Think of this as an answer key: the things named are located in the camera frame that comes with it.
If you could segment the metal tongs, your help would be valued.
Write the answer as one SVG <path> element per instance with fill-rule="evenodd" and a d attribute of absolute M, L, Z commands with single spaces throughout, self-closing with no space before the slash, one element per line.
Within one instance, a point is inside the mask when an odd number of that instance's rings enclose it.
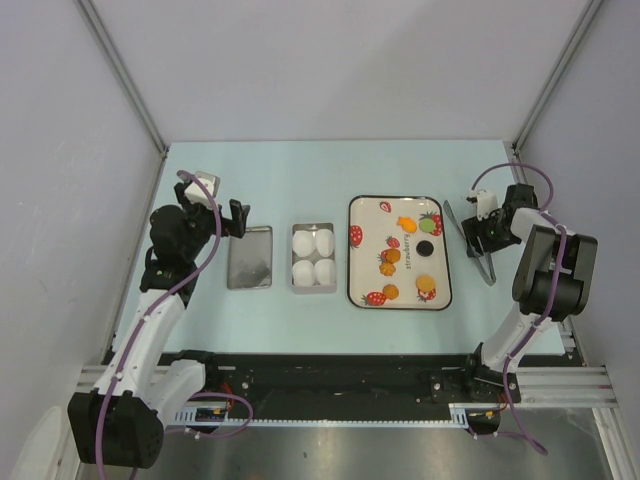
<path fill-rule="evenodd" d="M 464 247 L 465 247 L 465 251 L 466 251 L 466 242 L 465 242 L 465 240 L 467 239 L 467 236 L 465 235 L 465 233 L 463 231 L 461 223 L 457 220 L 457 218 L 456 218 L 456 216 L 454 214 L 454 210 L 453 210 L 453 208 L 452 208 L 452 206 L 451 206 L 451 204 L 449 203 L 448 200 L 444 201 L 444 203 L 442 205 L 442 208 L 443 208 L 444 213 L 448 217 L 449 221 L 453 224 L 453 226 L 456 228 L 457 232 L 459 233 L 460 237 L 462 238 L 463 243 L 464 243 Z M 476 269 L 479 271 L 480 276 L 483 279 L 483 281 L 488 286 L 493 286 L 497 281 L 497 277 L 496 277 L 495 268 L 494 268 L 494 265 L 493 265 L 491 254 L 483 252 L 483 256 L 481 258 L 469 258 L 469 259 L 472 261 L 472 263 L 475 265 Z"/>

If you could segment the black round cookie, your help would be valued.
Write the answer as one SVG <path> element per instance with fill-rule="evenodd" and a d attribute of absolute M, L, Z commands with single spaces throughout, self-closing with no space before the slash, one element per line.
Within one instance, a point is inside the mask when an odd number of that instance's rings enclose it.
<path fill-rule="evenodd" d="M 434 245 L 428 240 L 421 240 L 416 244 L 416 253 L 421 257 L 429 257 L 434 253 Z"/>

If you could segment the tan round cookie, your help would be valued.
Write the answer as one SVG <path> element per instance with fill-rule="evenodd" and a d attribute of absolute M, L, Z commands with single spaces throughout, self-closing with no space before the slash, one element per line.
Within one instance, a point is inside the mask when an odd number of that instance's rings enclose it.
<path fill-rule="evenodd" d="M 421 275 L 416 279 L 416 287 L 419 291 L 429 293 L 436 288 L 436 283 L 430 275 Z"/>

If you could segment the brown ridged cookie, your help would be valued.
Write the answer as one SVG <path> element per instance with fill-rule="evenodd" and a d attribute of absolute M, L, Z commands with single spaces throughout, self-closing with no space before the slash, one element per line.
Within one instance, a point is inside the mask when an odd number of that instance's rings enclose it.
<path fill-rule="evenodd" d="M 388 284 L 383 287 L 382 293 L 388 300 L 394 300 L 399 296 L 399 289 L 393 284 Z"/>

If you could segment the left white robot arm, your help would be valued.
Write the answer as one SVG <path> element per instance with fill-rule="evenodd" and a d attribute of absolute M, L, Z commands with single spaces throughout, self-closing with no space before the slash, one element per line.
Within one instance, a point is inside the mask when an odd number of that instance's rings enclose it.
<path fill-rule="evenodd" d="M 206 266 L 196 261 L 201 250 L 245 234 L 249 206 L 232 200 L 229 207 L 231 216 L 224 218 L 218 207 L 182 200 L 151 214 L 133 323 L 93 388 L 74 393 L 68 404 L 79 457 L 100 472 L 107 466 L 150 468 L 183 405 L 193 395 L 207 400 L 220 390 L 220 374 L 197 359 L 174 361 L 159 381 L 153 376 Z"/>

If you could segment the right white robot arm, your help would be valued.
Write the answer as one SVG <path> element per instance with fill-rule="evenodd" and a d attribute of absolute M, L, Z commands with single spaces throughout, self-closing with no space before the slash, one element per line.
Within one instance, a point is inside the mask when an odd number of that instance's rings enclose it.
<path fill-rule="evenodd" d="M 496 195 L 473 189 L 467 201 L 476 213 L 461 222 L 466 254 L 483 280 L 497 280 L 492 255 L 522 244 L 512 284 L 513 307 L 498 330 L 468 358 L 463 393 L 484 401 L 498 385 L 506 387 L 524 354 L 553 323 L 581 313 L 588 301 L 598 242 L 575 233 L 540 206 L 534 188 L 514 184 L 499 204 Z"/>

